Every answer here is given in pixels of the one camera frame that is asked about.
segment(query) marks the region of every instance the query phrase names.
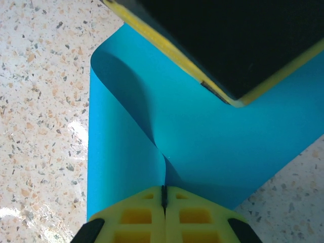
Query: floor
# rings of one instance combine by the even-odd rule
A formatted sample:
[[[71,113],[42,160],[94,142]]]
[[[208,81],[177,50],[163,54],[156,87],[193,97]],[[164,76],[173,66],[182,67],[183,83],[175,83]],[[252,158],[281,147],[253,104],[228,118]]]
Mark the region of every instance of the floor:
[[[0,242],[86,220],[89,63],[120,21],[98,0],[0,0]],[[324,242],[324,136],[236,210],[264,242]]]

